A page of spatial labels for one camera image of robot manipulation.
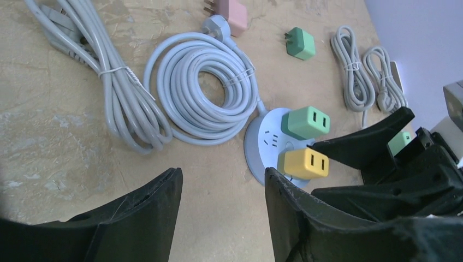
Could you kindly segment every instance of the round power strip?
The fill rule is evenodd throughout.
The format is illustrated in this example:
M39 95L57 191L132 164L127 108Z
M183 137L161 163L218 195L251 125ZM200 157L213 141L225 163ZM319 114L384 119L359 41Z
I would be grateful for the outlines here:
M264 185L265 168L277 168L278 155L289 150L303 149L313 145L315 139L297 140L281 131L281 119L289 108L277 108L256 117L248 126L245 135L245 157L252 175ZM302 188L310 180L285 175L295 186Z

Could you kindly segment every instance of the gray cable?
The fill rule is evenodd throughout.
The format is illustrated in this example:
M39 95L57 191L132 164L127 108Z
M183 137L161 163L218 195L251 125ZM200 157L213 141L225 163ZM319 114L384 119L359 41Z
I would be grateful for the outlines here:
M345 71L344 102L350 110L363 112L362 128L365 128L367 111L375 102L375 89L361 64L352 29L341 26L331 38L331 46Z
M381 63L381 71L373 63L373 56L377 56ZM392 113L402 106L408 107L408 101L402 90L392 76L389 54L382 46L374 46L368 49L363 56L363 64L368 73L378 85L379 94L377 103L381 111Z
M98 60L58 28L34 0L25 2L46 33L52 35L60 46L69 49L61 51L72 54L78 61L85 61L100 76L109 131L141 154L147 154L153 148L161 150L173 136L169 122L149 90L142 86L122 60L90 0L57 2L86 38Z
M266 113L259 98L254 66L230 39L225 19L212 16L211 20L217 20L220 27L214 32L222 41L195 32L174 35L157 46L143 76L144 86L150 86L151 73L161 53L182 42L162 58L156 86L165 112L181 129L173 128L174 137L201 146L218 145L237 135L256 107L260 114ZM225 90L222 106L204 96L199 72L219 78Z

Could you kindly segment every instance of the stained surface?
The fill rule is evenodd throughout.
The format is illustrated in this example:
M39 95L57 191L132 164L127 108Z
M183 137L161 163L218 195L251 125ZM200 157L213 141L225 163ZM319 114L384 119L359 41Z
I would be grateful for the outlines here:
M199 30L206 18L200 0L93 2L115 46L139 76L157 44L172 34ZM315 106L331 118L331 132L324 138L358 130L361 115L344 106L341 71L329 38L348 24L361 53L378 44L364 2L241 3L248 8L250 29L236 42L257 69L267 108ZM162 152L140 156L107 131L97 75L53 49L23 1L1 1L0 17L2 216L32 224L67 220L169 167L181 167L183 193L171 261L273 260L264 187L247 168L244 130L223 145L198 147L174 140ZM286 54L284 33L295 26L315 38L317 54L308 61ZM223 101L216 79L201 74L200 82L213 102ZM374 108L369 123L384 117ZM305 190L360 181L355 170L331 162L329 177L312 180Z

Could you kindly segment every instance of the table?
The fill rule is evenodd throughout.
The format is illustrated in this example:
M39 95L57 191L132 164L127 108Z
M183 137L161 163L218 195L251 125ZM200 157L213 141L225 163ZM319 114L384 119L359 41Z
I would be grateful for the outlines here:
M197 31L207 13L201 0L93 1L115 46L141 76L163 39ZM312 105L331 118L334 138L360 128L361 114L346 109L341 69L329 39L340 25L357 34L360 53L378 44L362 0L241 0L249 30L236 39L257 71L268 109ZM2 41L0 154L2 215L24 223L65 221L120 197L169 167L184 174L171 261L272 261L264 187L243 153L245 130L214 147L172 141L140 156L112 137L103 117L96 74L54 50L22 1L0 3ZM286 54L284 33L298 26L316 41L317 54L301 61ZM219 103L219 82L201 75ZM369 124L385 117L374 107ZM330 162L328 178L304 190L360 184L356 170Z

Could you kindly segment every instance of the yellow block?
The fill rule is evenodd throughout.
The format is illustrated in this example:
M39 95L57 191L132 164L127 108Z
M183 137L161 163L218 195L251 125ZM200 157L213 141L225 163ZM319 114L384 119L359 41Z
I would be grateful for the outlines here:
M278 171L300 179L328 176L328 157L310 148L292 150L278 156Z

